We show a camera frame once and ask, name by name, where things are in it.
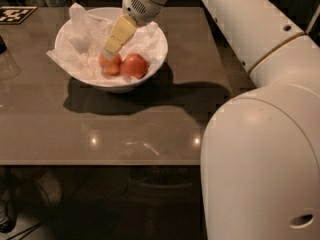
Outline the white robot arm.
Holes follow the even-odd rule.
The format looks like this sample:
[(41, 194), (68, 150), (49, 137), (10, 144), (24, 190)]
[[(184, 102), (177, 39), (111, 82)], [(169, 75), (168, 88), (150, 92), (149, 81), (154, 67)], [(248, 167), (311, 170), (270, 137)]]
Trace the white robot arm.
[(269, 0), (201, 0), (255, 85), (201, 146), (208, 240), (320, 240), (320, 49)]

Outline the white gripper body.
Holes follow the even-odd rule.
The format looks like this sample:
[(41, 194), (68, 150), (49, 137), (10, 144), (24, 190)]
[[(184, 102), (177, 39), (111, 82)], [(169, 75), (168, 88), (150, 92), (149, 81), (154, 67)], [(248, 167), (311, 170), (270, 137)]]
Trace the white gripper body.
[(129, 14), (140, 25), (150, 23), (162, 7), (162, 0), (122, 0), (123, 13)]

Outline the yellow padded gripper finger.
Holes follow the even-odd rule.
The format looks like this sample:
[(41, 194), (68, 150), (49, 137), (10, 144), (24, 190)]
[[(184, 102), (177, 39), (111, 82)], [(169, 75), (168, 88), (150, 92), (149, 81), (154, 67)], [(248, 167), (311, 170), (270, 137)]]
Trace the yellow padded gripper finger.
[(137, 30), (137, 22), (128, 14), (118, 17), (109, 34), (101, 54), (105, 58), (112, 58), (133, 37)]

